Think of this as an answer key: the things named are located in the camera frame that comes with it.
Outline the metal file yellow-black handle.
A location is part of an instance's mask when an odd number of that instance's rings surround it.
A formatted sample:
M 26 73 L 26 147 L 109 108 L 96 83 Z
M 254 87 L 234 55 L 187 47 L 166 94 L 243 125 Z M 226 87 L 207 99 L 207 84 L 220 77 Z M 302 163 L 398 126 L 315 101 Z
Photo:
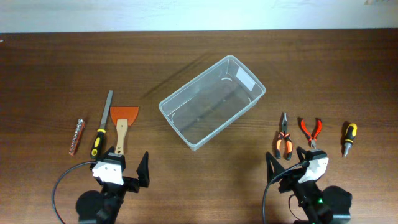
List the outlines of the metal file yellow-black handle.
M 101 151 L 102 151 L 104 137 L 106 134 L 106 123 L 108 120 L 112 100 L 113 100 L 113 90 L 110 90 L 108 92 L 106 102 L 104 105 L 104 110 L 103 110 L 103 115 L 101 118 L 100 126 L 99 126 L 99 129 L 97 130 L 97 135 L 95 137 L 95 140 L 93 142 L 93 145 L 92 145 L 91 151 L 90 151 L 90 157 L 93 160 L 97 160 L 97 158 L 99 157 L 99 155 L 101 154 Z

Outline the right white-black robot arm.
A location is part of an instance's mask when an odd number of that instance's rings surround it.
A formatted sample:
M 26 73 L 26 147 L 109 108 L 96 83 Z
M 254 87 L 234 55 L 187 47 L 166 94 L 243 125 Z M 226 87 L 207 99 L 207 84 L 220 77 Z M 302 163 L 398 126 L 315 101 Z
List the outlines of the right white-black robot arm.
M 353 196 L 339 186 L 331 185 L 320 190 L 317 181 L 324 175 L 328 155 L 321 149 L 309 151 L 297 148 L 299 162 L 287 169 L 277 159 L 266 153 L 267 185 L 262 198 L 262 222 L 266 223 L 266 195 L 272 184 L 279 184 L 279 192 L 293 192 L 298 206 L 307 216 L 306 220 L 296 219 L 295 223 L 349 223 L 349 212 Z

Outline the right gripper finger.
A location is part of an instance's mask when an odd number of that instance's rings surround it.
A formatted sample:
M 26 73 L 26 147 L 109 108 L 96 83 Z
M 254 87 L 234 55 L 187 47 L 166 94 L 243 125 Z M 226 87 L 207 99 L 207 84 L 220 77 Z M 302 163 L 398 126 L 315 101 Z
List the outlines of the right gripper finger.
M 297 155 L 298 155 L 299 161 L 300 161 L 300 162 L 303 162 L 303 161 L 306 160 L 307 151 L 306 151 L 305 149 L 303 149 L 302 147 L 299 146 L 299 147 L 297 148 Z
M 283 173 L 285 169 L 278 162 L 278 160 L 270 153 L 266 152 L 266 165 L 267 165 L 267 183 L 271 183 L 271 180 L 277 175 Z

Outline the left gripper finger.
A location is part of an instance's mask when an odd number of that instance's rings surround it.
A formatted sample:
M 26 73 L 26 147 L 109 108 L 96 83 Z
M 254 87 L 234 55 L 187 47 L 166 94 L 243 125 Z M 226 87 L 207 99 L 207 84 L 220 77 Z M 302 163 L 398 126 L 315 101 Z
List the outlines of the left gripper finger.
M 114 147 L 110 147 L 103 155 L 99 156 L 99 161 L 104 161 L 105 159 L 110 159 L 114 156 Z
M 146 151 L 136 170 L 140 187 L 148 187 L 150 184 L 149 177 L 149 153 Z

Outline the orange scraper wooden handle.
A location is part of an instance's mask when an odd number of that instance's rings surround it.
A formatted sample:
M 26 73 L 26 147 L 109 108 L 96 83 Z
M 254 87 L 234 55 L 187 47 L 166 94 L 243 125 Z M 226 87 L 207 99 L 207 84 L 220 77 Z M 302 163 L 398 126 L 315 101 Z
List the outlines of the orange scraper wooden handle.
M 116 126 L 117 132 L 116 154 L 124 154 L 124 140 L 127 130 L 135 122 L 138 114 L 138 106 L 112 106 L 110 108 L 111 119 Z

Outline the orange socket rail with sockets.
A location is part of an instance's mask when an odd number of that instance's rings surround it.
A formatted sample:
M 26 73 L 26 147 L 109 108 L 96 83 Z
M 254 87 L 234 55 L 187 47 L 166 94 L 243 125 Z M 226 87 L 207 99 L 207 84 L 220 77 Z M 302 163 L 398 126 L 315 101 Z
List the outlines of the orange socket rail with sockets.
M 84 128 L 85 128 L 85 121 L 83 119 L 79 119 L 76 124 L 71 146 L 69 148 L 68 152 L 69 155 L 74 156 L 76 154 Z

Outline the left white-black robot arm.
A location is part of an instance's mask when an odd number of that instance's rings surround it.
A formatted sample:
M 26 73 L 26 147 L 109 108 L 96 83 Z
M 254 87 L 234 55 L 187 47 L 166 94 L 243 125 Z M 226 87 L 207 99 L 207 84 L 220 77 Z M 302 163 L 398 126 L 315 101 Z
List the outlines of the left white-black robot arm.
M 138 193 L 147 188 L 149 178 L 149 153 L 146 152 L 136 170 L 138 177 L 125 177 L 125 157 L 109 148 L 90 166 L 93 177 L 101 186 L 101 191 L 89 190 L 80 195 L 76 202 L 79 223 L 115 223 L 124 196 L 128 192 Z

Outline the clear plastic container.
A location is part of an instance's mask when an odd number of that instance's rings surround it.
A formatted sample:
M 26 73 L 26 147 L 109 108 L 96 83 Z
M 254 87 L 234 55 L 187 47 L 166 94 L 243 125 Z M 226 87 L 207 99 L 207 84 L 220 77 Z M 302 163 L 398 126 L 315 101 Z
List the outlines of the clear plastic container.
M 250 110 L 265 86 L 233 55 L 227 55 L 159 103 L 182 141 L 196 151 Z

